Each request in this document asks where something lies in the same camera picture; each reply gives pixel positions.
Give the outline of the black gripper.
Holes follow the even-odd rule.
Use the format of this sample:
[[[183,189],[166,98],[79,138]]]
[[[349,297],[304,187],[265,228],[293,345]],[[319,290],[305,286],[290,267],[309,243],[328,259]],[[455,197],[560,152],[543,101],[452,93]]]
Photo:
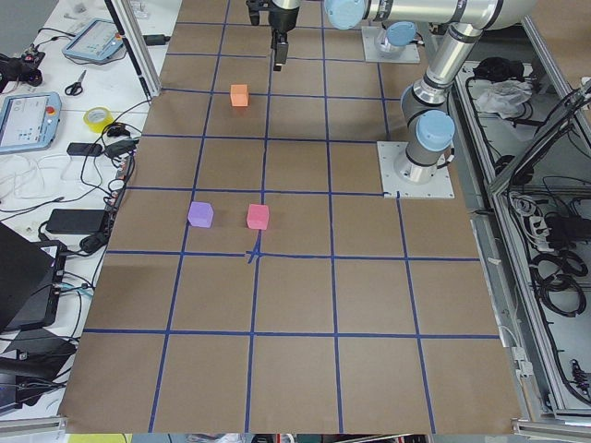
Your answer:
[[[260,12],[269,8],[268,0],[247,0],[248,17],[252,26],[260,24]],[[280,72],[286,64],[289,50],[287,34],[280,31],[290,31],[296,27],[299,13],[299,0],[271,0],[269,23],[273,28],[271,34],[271,49],[273,51],[273,71]]]

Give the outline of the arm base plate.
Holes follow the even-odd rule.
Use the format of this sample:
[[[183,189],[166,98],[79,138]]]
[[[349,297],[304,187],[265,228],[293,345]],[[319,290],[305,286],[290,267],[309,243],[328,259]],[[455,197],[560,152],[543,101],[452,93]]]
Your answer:
[[[452,180],[441,154],[432,166],[418,166],[406,156],[407,142],[378,141],[382,195],[385,198],[453,199]]]
[[[361,32],[366,62],[416,65],[420,63],[419,51],[414,43],[406,46],[392,45],[387,39],[386,30],[380,27],[362,27]]]

